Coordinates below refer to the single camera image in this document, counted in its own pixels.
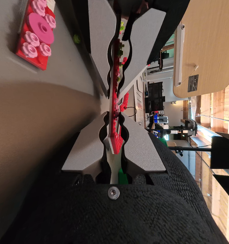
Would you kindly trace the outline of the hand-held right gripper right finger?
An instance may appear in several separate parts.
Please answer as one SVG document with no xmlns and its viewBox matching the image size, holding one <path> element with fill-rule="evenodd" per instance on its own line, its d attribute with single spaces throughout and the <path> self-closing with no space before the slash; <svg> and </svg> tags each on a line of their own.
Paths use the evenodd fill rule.
<svg viewBox="0 0 229 244">
<path fill-rule="evenodd" d="M 165 165 L 146 129 L 123 112 L 119 113 L 120 135 L 124 143 L 121 148 L 121 167 L 129 179 L 150 173 L 165 173 Z"/>
</svg>

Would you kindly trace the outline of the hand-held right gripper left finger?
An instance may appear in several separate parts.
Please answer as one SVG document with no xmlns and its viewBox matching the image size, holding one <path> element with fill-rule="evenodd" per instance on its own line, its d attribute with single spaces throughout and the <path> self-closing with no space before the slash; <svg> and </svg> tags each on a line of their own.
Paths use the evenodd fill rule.
<svg viewBox="0 0 229 244">
<path fill-rule="evenodd" d="M 108 124 L 109 112 L 106 111 L 80 131 L 62 171 L 89 174 L 97 183 L 109 183 L 109 163 L 104 143 Z"/>
</svg>

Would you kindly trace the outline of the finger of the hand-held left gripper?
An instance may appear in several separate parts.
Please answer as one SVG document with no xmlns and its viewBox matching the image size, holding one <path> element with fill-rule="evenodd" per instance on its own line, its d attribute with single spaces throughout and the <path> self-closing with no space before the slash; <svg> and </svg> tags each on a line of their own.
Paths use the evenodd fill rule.
<svg viewBox="0 0 229 244">
<path fill-rule="evenodd" d="M 118 38 L 121 8 L 118 1 L 88 0 L 90 57 L 105 96 L 110 96 L 112 46 Z"/>
<path fill-rule="evenodd" d="M 149 9 L 136 19 L 128 39 L 130 52 L 123 65 L 122 79 L 117 89 L 117 97 L 122 98 L 147 68 L 147 61 L 153 49 L 166 12 Z"/>
</svg>

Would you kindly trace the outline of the red lego heart frame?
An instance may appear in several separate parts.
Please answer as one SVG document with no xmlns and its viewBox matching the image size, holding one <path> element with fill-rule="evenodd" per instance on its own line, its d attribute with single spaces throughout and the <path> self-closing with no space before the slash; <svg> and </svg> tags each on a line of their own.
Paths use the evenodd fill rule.
<svg viewBox="0 0 229 244">
<path fill-rule="evenodd" d="M 126 110 L 128 105 L 129 93 L 127 92 L 123 98 L 118 98 L 117 90 L 120 83 L 120 68 L 124 62 L 120 62 L 123 54 L 122 48 L 124 44 L 120 39 L 115 40 L 112 46 L 113 54 L 113 68 L 111 70 L 111 83 L 110 83 L 110 110 L 109 110 L 109 133 L 108 140 L 112 154 L 119 154 L 123 144 L 119 125 L 119 113 Z"/>
</svg>

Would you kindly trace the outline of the green plastic bin with lego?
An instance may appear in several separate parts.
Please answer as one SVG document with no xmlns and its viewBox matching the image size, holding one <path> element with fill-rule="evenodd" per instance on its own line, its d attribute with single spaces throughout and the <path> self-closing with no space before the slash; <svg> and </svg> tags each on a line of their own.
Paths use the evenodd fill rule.
<svg viewBox="0 0 229 244">
<path fill-rule="evenodd" d="M 119 169 L 118 172 L 118 183 L 119 185 L 128 185 L 128 179 L 127 179 L 127 175 L 125 173 L 123 173 L 122 168 Z"/>
</svg>

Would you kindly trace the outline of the lego instruction booklet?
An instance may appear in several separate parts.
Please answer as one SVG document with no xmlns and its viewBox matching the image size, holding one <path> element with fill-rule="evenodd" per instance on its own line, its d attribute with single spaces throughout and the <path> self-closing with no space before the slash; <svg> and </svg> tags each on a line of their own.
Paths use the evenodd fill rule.
<svg viewBox="0 0 229 244">
<path fill-rule="evenodd" d="M 141 76 L 137 78 L 133 85 L 134 89 L 134 106 L 135 106 L 135 121 L 145 127 L 145 110 L 144 110 L 144 91 L 143 91 L 143 79 Z"/>
</svg>

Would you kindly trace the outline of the red lego plate pink flowers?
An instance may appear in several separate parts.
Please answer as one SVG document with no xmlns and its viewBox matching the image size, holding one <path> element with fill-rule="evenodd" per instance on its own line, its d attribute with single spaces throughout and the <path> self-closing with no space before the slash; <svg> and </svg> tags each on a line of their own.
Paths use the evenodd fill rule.
<svg viewBox="0 0 229 244">
<path fill-rule="evenodd" d="M 48 1 L 27 1 L 15 54 L 42 71 L 46 70 L 55 28 L 55 15 Z"/>
</svg>

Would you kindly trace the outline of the cardboard box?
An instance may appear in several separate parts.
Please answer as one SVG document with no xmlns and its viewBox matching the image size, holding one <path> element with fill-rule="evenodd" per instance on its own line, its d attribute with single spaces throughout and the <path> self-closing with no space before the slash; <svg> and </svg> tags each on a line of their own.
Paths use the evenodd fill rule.
<svg viewBox="0 0 229 244">
<path fill-rule="evenodd" d="M 229 85 L 229 0 L 192 0 L 175 41 L 173 93 L 178 98 L 215 93 Z"/>
</svg>

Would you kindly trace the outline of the black computer monitor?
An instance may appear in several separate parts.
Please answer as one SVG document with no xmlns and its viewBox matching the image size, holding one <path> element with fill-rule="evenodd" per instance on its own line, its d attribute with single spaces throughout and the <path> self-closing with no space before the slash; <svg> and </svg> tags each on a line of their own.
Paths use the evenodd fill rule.
<svg viewBox="0 0 229 244">
<path fill-rule="evenodd" d="M 145 113 L 163 110 L 165 96 L 162 95 L 163 83 L 147 83 L 145 90 Z"/>
</svg>

